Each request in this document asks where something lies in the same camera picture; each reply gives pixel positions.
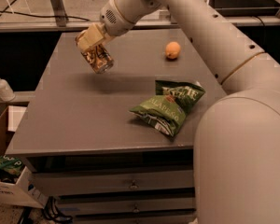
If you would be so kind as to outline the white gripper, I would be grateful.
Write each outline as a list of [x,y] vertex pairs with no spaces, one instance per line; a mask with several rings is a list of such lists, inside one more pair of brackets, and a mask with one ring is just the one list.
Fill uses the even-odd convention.
[[105,45],[134,27],[127,21],[116,6],[115,0],[109,0],[100,11],[100,22],[92,23],[76,37],[76,44],[81,53],[89,52],[98,45]]

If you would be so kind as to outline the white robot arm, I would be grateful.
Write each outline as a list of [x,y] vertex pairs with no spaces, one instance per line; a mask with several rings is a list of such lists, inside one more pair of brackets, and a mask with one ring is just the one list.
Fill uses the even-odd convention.
[[194,138],[199,224],[280,224],[280,64],[202,0],[109,0],[82,53],[166,7],[226,93]]

